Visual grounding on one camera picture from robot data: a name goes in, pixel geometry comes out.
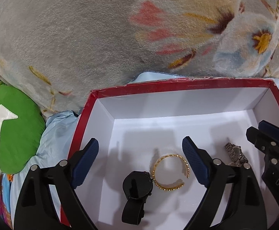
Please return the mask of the silver metal watch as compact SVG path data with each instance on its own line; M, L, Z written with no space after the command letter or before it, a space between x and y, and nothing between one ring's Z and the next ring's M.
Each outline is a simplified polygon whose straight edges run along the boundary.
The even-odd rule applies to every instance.
M243 154L241 147L228 142L225 146L229 158L231 159L230 166L242 167L244 163L248 163L248 159Z

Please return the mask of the black smartwatch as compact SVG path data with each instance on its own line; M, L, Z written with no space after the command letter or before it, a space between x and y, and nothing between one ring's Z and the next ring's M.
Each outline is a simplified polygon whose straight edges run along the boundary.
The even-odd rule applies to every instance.
M121 220L123 223L139 225L144 217L144 205L151 196L153 181L146 171L132 171L123 181L123 192L127 198Z

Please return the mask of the grey floral blanket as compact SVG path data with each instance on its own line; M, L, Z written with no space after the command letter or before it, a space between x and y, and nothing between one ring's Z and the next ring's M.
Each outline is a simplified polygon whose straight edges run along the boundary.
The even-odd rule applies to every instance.
M145 72L279 80L279 0L0 0L0 80L44 116Z

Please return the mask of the gold chain bangle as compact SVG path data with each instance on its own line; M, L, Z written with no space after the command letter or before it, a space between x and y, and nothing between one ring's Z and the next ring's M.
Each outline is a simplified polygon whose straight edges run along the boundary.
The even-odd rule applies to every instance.
M189 179L190 167L188 161L178 154L161 156L154 164L151 179L162 191L176 191L185 185L182 176Z

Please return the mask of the green round cushion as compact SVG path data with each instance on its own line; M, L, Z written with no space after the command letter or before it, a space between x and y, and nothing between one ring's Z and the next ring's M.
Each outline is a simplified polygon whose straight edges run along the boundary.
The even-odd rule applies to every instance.
M0 172L16 174L36 155L45 121L25 93L0 86Z

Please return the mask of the red jewelry box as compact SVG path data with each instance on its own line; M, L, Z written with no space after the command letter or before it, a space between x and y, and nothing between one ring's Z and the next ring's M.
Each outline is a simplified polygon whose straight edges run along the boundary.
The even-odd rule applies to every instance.
M121 221L124 178L152 171L167 154L182 154L189 136L213 158L229 163L226 143L239 145L258 179L264 155L245 133L266 120L279 127L279 83L262 79L163 80L91 92L70 146L70 154L91 138L99 152L76 189L98 229L133 229Z

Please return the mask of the light blue palm bedsheet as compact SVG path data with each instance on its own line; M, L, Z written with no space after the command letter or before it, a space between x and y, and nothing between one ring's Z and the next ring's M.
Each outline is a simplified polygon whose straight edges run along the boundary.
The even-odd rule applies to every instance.
M129 85L178 79L182 78L145 72ZM21 186L32 165L38 165L41 168L52 167L61 160L68 159L79 116L66 111L55 114L47 120L37 154L28 161L23 171L14 176L10 196L12 211L16 210ZM153 188L144 206L145 216L137 226L138 229L183 229L185 227L198 207L205 188L199 184L194 174L191 174L189 179L185 177L182 179L185 185L176 191L166 192L157 187Z

